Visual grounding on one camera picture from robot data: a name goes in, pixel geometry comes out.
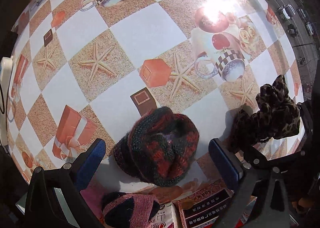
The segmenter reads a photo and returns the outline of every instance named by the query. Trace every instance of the power strip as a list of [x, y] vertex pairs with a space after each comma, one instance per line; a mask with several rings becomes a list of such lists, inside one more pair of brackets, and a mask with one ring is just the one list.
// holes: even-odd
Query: power strip
[[6, 128], [6, 106], [8, 99], [8, 88], [10, 84], [10, 77], [12, 73], [13, 61], [11, 58], [3, 57], [0, 63], [0, 84], [2, 87], [4, 107], [2, 105], [2, 98], [0, 97], [0, 107], [4, 110], [4, 114], [0, 113], [0, 139], [2, 146], [8, 145], [8, 136], [7, 136], [7, 128]]

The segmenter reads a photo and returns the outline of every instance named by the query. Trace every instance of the brown leopard print fabric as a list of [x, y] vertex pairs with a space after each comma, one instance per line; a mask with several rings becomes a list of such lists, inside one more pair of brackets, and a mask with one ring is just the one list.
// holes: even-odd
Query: brown leopard print fabric
[[256, 96], [259, 111], [249, 116], [240, 110], [231, 130], [231, 148], [239, 151], [243, 145], [253, 146], [270, 138], [281, 139], [297, 135], [300, 128], [299, 108], [289, 97], [284, 75], [279, 75], [272, 86], [260, 87]]

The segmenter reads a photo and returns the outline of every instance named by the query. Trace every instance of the chocolate piece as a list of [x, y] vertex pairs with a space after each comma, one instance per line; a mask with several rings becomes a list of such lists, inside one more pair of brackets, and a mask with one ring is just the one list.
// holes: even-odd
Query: chocolate piece
[[130, 97], [141, 116], [151, 109], [157, 109], [156, 101], [146, 87]]
[[44, 40], [44, 47], [46, 47], [52, 40], [53, 35], [52, 35], [52, 29], [50, 29], [44, 36], [43, 36], [43, 40]]

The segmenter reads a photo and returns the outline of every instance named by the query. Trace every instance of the mug handle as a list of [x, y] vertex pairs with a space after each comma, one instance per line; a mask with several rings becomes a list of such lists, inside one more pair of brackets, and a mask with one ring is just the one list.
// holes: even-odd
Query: mug handle
[[205, 56], [200, 56], [200, 57], [198, 57], [198, 58], [196, 59], [195, 64], [194, 64], [194, 68], [195, 68], [196, 74], [197, 74], [199, 77], [201, 77], [201, 78], [203, 78], [203, 79], [210, 79], [210, 78], [212, 78], [212, 77], [214, 77], [215, 75], [218, 74], [218, 69], [217, 69], [217, 67], [216, 67], [215, 65], [213, 65], [214, 68], [213, 68], [213, 71], [212, 71], [212, 72], [210, 72], [210, 73], [207, 74], [207, 75], [202, 74], [202, 73], [200, 72], [200, 70], [199, 70], [199, 63], [200, 63], [201, 61], [211, 61], [211, 59], [210, 59], [207, 55], [205, 55]]
[[[85, 6], [87, 6], [90, 2], [92, 2], [92, 4], [88, 7], [88, 8], [85, 8]], [[90, 10], [92, 7], [96, 6], [97, 5], [97, 1], [96, 0], [83, 0], [80, 4], [80, 8], [79, 10], [80, 11], [87, 11], [87, 10]]]

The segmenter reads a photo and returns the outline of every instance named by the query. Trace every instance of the metal screw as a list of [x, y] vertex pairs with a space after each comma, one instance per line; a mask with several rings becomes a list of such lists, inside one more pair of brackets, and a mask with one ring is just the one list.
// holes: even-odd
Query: metal screw
[[277, 174], [280, 172], [280, 169], [278, 167], [273, 167], [272, 170], [273, 170], [273, 172], [276, 172]]
[[42, 170], [42, 167], [36, 167], [34, 172], [39, 173]]
[[70, 162], [68, 162], [68, 163], [63, 165], [63, 168], [64, 169], [69, 169], [69, 168], [71, 168], [71, 166], [72, 166], [72, 164]]
[[248, 163], [248, 162], [244, 162], [242, 165], [243, 165], [243, 167], [246, 168], [246, 169], [250, 169], [250, 168], [251, 168], [251, 164]]

